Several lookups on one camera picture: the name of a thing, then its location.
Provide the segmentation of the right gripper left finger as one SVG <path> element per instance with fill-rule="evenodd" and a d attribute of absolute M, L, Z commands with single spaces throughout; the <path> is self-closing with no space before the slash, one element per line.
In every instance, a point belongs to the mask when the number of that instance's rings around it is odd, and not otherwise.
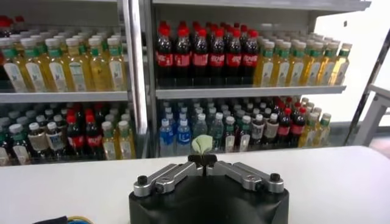
<path fill-rule="evenodd" d="M 133 195 L 136 197 L 149 197 L 153 194 L 170 194 L 178 185 L 201 177 L 204 165 L 203 156 L 190 155 L 182 164 L 168 164 L 153 174 L 138 176 L 133 184 Z"/>

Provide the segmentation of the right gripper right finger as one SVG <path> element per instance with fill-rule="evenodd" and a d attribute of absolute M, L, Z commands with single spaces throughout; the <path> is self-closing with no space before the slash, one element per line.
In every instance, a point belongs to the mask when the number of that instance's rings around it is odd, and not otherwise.
<path fill-rule="evenodd" d="M 242 162 L 228 163 L 216 155 L 203 156 L 204 177 L 218 181 L 233 182 L 251 192 L 267 191 L 282 194 L 284 181 L 279 173 L 265 173 Z"/>

